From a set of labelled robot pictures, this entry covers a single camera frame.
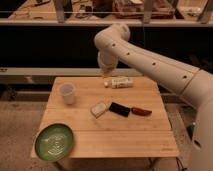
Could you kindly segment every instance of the table leg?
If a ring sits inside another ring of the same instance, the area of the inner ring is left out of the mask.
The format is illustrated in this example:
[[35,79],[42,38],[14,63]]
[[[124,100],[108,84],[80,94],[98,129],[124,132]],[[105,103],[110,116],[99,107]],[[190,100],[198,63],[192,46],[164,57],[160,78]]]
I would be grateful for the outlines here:
[[59,162],[53,162],[53,165],[58,171],[67,171],[67,169],[65,169]]
[[149,161],[150,161],[150,165],[148,166],[148,170],[153,170],[156,166],[156,164],[160,161],[161,158],[159,157],[156,157],[153,159],[153,161],[149,158]]

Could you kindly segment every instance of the white bottle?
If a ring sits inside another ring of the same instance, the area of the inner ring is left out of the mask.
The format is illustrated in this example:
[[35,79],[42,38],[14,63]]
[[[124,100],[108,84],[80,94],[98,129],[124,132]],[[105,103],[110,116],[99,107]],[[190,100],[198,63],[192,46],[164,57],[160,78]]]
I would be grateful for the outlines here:
[[129,77],[118,77],[113,78],[110,81],[105,81],[104,86],[111,87],[111,88],[126,88],[126,87],[132,87],[133,86],[133,80]]

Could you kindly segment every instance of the paper cup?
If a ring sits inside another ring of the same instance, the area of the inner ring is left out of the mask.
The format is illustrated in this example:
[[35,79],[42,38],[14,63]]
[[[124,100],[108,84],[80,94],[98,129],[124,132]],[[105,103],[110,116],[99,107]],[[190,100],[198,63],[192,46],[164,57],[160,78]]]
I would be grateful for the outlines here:
[[59,87],[59,92],[66,104],[73,104],[75,102],[75,87],[73,84],[62,84]]

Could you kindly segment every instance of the floor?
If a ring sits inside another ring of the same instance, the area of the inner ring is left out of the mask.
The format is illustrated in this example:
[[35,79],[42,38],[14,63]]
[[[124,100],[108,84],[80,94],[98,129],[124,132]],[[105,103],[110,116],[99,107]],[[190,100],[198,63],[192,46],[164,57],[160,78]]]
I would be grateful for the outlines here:
[[[49,90],[19,89],[13,93],[13,96],[9,96],[8,91],[2,91],[0,99],[0,171],[57,170],[51,163],[30,158],[48,95]],[[162,97],[180,150],[179,158],[184,167],[187,167],[191,142],[185,126],[194,121],[195,112],[168,93],[164,93]],[[141,171],[146,170],[144,168],[149,164],[149,160],[146,158],[64,159],[60,163],[66,169],[73,171]],[[178,171],[176,159],[163,158],[157,163],[154,170]]]

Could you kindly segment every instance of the green ceramic plate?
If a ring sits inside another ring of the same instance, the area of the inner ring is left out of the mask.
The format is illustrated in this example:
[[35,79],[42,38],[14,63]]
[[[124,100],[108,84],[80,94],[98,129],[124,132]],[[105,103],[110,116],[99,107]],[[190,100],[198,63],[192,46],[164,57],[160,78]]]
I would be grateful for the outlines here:
[[53,124],[38,135],[35,142],[37,156],[46,161],[55,162],[69,154],[73,147],[72,130],[64,124]]

